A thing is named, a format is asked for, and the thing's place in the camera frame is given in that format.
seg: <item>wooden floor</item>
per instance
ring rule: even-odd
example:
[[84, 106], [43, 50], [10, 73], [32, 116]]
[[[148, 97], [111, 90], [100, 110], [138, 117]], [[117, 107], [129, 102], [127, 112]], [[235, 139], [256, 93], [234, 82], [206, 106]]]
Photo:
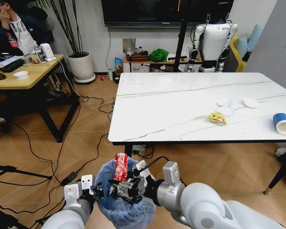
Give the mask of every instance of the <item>wooden floor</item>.
[[[107, 79], [100, 81], [97, 78], [90, 85], [76, 85], [75, 88], [82, 95], [102, 97], [105, 102], [110, 102], [116, 95], [117, 84]], [[94, 107], [98, 104], [99, 102], [89, 106]], [[104, 110], [110, 110], [110, 108], [110, 105], [103, 107]], [[67, 112], [67, 107], [51, 108], [50, 112], [56, 123], [60, 124]], [[79, 117], [70, 130], [61, 152], [58, 170], [60, 180], [97, 155], [97, 143], [101, 135], [105, 133], [105, 116], [106, 114], [97, 109], [89, 108], [87, 103], [81, 103]], [[56, 160], [61, 144], [55, 142], [37, 113], [18, 116], [14, 122], [29, 133], [32, 149], [37, 155]], [[154, 157], [165, 155], [171, 161], [178, 162], [181, 177], [185, 183], [206, 183], [212, 186], [222, 199], [238, 200], [286, 226], [286, 182], [280, 181], [269, 196], [262, 193], [280, 167], [273, 155], [276, 148], [275, 144], [161, 145], [155, 147]], [[102, 164], [122, 151], [123, 147], [108, 146], [102, 141], [99, 158], [89, 163], [79, 175], [96, 175]], [[164, 164], [165, 161], [159, 161], [151, 167], [150, 170], [156, 178], [163, 178], [162, 166]], [[12, 127], [10, 133], [0, 134], [0, 165], [12, 165], [22, 170], [51, 175], [50, 164], [31, 154], [26, 135], [16, 126]], [[5, 174], [0, 177], [0, 180], [20, 184], [42, 181], [41, 178], [16, 174]], [[54, 179], [32, 187], [0, 184], [0, 204], [16, 211], [34, 211], [48, 202], [48, 191], [56, 185], [58, 183]], [[59, 187], [51, 192], [49, 206], [34, 214], [21, 213], [16, 217], [22, 224], [30, 227], [62, 197], [63, 188]], [[114, 227], [100, 213], [97, 205], [94, 205], [94, 211], [86, 228], [110, 229]], [[164, 208], [157, 207], [155, 217], [148, 228], [187, 227], [176, 223]]]

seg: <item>white marble table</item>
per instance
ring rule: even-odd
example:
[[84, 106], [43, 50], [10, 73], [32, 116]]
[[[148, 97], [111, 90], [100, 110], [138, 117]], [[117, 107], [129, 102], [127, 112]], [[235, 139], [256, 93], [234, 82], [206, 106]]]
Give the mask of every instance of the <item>white marble table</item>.
[[[244, 98], [259, 108], [249, 108]], [[235, 111], [227, 125], [209, 121], [220, 99]], [[272, 121], [286, 113], [286, 89], [260, 73], [123, 73], [109, 140], [144, 143], [286, 142]]]

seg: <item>green bag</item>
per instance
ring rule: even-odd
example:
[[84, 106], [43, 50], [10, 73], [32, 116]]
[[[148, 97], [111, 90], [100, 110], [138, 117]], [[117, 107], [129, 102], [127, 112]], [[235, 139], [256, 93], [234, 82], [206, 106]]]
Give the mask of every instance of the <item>green bag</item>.
[[153, 62], [166, 62], [168, 51], [164, 49], [156, 49], [149, 56], [148, 59]]

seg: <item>table edge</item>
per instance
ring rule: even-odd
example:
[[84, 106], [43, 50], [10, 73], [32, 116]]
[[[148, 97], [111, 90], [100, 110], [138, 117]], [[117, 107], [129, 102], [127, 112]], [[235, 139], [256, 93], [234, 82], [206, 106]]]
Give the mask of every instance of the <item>table edge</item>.
[[[61, 55], [58, 60], [61, 61], [62, 59], [64, 59], [64, 55], [63, 54], [55, 54], [55, 55]], [[27, 89], [31, 89], [33, 86], [35, 86], [40, 79], [42, 79], [46, 74], [48, 74], [57, 64], [59, 64], [59, 62], [57, 62], [55, 65], [53, 65], [50, 69], [48, 69], [46, 72], [44, 72], [44, 75], [41, 76], [38, 80], [35, 80], [33, 83], [31, 83], [30, 85], [27, 86], [12, 86], [12, 87], [0, 87], [0, 90], [27, 90]]]
[[199, 141], [140, 141], [140, 142], [112, 142], [114, 146], [125, 145], [163, 145], [163, 144], [228, 144], [228, 143], [284, 143], [286, 139], [279, 140], [199, 140]]

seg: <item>red bottle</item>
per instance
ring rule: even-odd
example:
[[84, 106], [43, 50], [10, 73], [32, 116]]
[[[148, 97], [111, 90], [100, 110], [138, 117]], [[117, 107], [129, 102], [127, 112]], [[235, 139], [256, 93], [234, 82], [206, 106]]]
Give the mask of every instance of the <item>red bottle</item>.
[[18, 43], [15, 40], [15, 38], [13, 38], [9, 32], [7, 33], [7, 35], [9, 37], [9, 42], [10, 42], [11, 47], [14, 49], [18, 48]]

